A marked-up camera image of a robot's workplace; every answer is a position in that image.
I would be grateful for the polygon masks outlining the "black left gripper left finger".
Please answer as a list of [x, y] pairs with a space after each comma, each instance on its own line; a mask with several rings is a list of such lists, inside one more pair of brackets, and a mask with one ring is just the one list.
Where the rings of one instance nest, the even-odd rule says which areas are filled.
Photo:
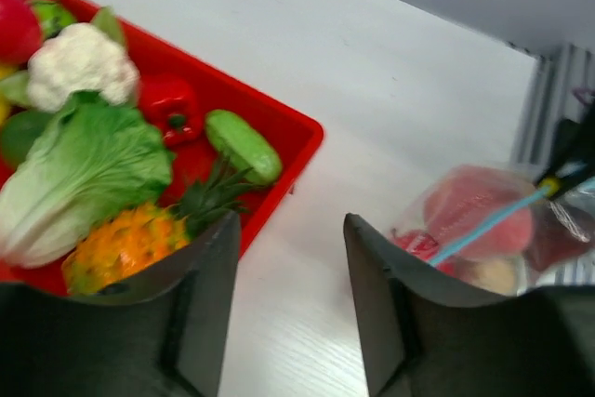
[[234, 213], [96, 295], [1, 286], [5, 396], [215, 396], [235, 285]]

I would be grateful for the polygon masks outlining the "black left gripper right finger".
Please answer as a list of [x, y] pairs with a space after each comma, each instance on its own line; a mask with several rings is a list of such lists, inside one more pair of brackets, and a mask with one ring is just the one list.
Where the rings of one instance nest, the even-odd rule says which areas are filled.
[[515, 298], [463, 283], [343, 225], [372, 396], [590, 396], [594, 290], [545, 286]]

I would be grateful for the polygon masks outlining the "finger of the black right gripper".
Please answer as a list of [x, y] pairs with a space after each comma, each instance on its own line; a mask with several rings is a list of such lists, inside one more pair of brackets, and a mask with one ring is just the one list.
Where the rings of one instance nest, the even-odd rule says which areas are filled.
[[594, 177], [594, 104], [591, 103], [574, 135], [557, 152], [536, 180], [548, 200], [556, 200]]

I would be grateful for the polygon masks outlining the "dark red onion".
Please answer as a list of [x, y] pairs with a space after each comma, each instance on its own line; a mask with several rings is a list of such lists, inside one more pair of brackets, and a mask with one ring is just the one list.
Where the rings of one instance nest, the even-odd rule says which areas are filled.
[[524, 252], [524, 258], [533, 271], [544, 272], [588, 253], [594, 246], [594, 217], [578, 208], [570, 207], [568, 211], [580, 234], [573, 235], [552, 210], [546, 210], [538, 220], [533, 242]]

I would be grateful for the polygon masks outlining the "garlic bulb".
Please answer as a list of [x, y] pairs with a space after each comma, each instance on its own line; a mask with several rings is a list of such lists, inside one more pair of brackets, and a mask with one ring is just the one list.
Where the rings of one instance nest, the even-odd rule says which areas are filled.
[[513, 296], [517, 292], [516, 267], [505, 258], [464, 261], [456, 267], [456, 273], [461, 281], [498, 295]]

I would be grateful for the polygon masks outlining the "clear zip top bag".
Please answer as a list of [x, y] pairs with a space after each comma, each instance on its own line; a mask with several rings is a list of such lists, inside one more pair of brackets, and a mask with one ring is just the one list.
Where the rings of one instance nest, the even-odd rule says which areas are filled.
[[550, 201], [517, 168], [461, 165], [423, 192], [387, 236], [391, 241], [393, 229], [426, 232], [441, 248], [428, 263], [458, 280], [456, 267], [461, 262], [508, 259], [517, 270], [518, 286], [513, 296], [543, 285], [593, 285], [594, 246], [588, 253], [541, 273], [533, 271], [524, 258], [546, 210], [552, 210], [573, 235], [580, 234], [571, 222], [570, 207], [594, 217], [593, 180]]

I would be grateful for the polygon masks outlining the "red tomato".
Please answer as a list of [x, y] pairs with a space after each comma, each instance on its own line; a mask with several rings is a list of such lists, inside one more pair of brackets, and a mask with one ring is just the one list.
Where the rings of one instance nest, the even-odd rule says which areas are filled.
[[390, 239], [403, 251], [426, 262], [429, 262], [441, 250], [439, 244], [422, 230], [397, 232], [393, 229], [390, 231]]

